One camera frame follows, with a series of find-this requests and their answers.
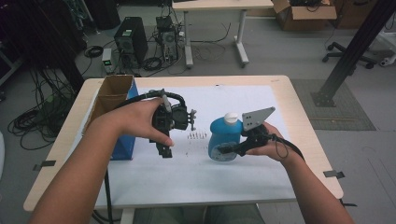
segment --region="white table leg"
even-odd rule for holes
[[[192,53],[191,53],[191,41],[190,41],[190,31],[188,23],[188,11],[184,11],[184,36],[186,38],[186,43],[184,45],[184,54],[186,56],[186,66],[192,68]]]
[[[238,48],[239,55],[241,56],[243,67],[246,64],[248,64],[248,56],[247,56],[247,53],[245,52],[244,45],[242,44],[242,34],[244,33],[246,15],[247,15],[247,11],[245,9],[241,10],[241,17],[239,19],[238,36],[234,37],[235,44]]]
[[[122,210],[120,224],[133,224],[134,223],[134,208],[124,208]]]

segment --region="floor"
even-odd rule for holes
[[[146,33],[150,34],[155,16],[161,14],[157,7],[120,7],[120,17],[126,15],[144,18]],[[196,40],[213,40],[225,35],[221,24],[210,25],[210,34],[204,32],[206,25],[192,25],[191,32]],[[194,44],[201,58],[194,60],[194,67],[186,70],[183,60],[169,69],[152,75],[152,72],[134,71],[142,77],[167,76],[223,76],[223,75],[287,75],[290,78],[326,79],[337,59],[327,63],[321,61],[326,53],[325,45],[333,41],[347,45],[356,30],[334,30],[327,24],[316,32],[284,32],[273,18],[249,18],[244,32],[244,43],[250,64],[242,68],[233,46],[233,35],[237,29],[232,24],[230,34],[219,45]],[[112,40],[117,29],[101,31],[95,35],[87,33],[88,46],[102,46]],[[154,45],[149,43],[149,53]],[[390,55],[386,48],[374,43],[369,55],[382,60]],[[90,63],[82,53],[76,58],[80,71]],[[100,59],[92,60],[85,78],[103,77],[106,73]],[[347,207],[356,223],[394,223],[396,220],[396,65],[376,65],[364,68],[358,63],[353,76],[346,84],[361,104],[361,107],[376,127],[373,132],[316,131],[332,168],[342,171],[340,179],[344,190],[344,203],[357,206]],[[6,143],[6,162],[0,180],[0,223],[26,223],[30,213],[23,211],[23,203],[38,175],[35,164],[46,159],[50,147],[26,151],[20,147],[20,138],[7,131],[9,122],[35,105],[34,85],[28,67],[21,68],[2,86],[7,99],[0,103],[0,131]],[[26,144],[37,144],[40,136],[32,133]],[[266,223],[304,223],[297,203],[262,203],[260,210]],[[201,207],[187,210],[191,223],[199,223]]]

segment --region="person's left hand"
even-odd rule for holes
[[[103,117],[111,120],[112,124],[119,129],[120,134],[148,138],[171,147],[174,144],[172,139],[151,125],[152,116],[162,103],[162,98],[139,101],[110,111]]]

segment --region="transparent bottle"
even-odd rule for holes
[[[239,144],[241,140],[242,121],[238,119],[237,113],[227,113],[224,117],[215,119],[210,124],[212,136],[209,140],[208,154],[215,161],[232,161],[236,153],[221,154],[219,146],[233,146]]]

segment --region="floor mat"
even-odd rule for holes
[[[323,79],[292,79],[291,83],[304,107],[314,129],[334,131],[376,131],[359,102],[346,83],[343,83],[332,98],[336,107],[315,106],[311,92],[318,92]]]

